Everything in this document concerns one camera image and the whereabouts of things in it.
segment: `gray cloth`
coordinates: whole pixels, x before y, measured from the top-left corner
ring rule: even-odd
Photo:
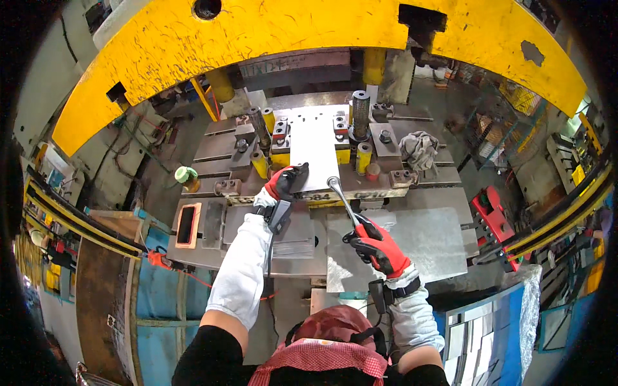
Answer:
[[[439,145],[436,137],[423,131],[410,133],[399,141],[401,158],[417,172],[433,167],[433,159],[438,153]]]

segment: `red glove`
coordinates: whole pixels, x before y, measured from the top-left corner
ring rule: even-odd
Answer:
[[[401,276],[404,269],[410,266],[410,259],[404,256],[387,231],[367,217],[357,213],[355,215],[364,229],[351,231],[343,236],[342,241],[349,243],[363,262],[371,264],[376,271],[385,274],[387,279]],[[367,237],[359,234],[363,231]]]
[[[304,185],[308,176],[309,163],[305,162],[300,166],[288,166],[273,174],[264,187],[268,194],[276,200],[295,201],[290,193],[292,185],[297,184],[300,188]]]

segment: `black glove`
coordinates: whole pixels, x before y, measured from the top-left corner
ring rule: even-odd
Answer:
[[[294,202],[297,198],[290,192],[300,189],[308,177],[309,163],[305,162],[300,166],[288,166],[276,172],[264,187],[274,199]]]

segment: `stack of metal sheets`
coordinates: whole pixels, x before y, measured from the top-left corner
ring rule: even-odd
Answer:
[[[233,206],[227,210],[223,243],[231,244],[252,206]],[[305,203],[294,203],[292,214],[279,235],[274,236],[273,259],[311,259],[315,249],[315,230]]]

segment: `bolt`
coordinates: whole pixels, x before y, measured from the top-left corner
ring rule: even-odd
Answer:
[[[247,149],[249,148],[249,144],[247,143],[247,140],[244,138],[241,138],[238,140],[238,142],[236,143],[236,148],[238,149],[238,151],[240,153],[244,153],[247,151]]]
[[[382,130],[380,132],[380,142],[381,143],[391,143],[391,132],[388,130]]]

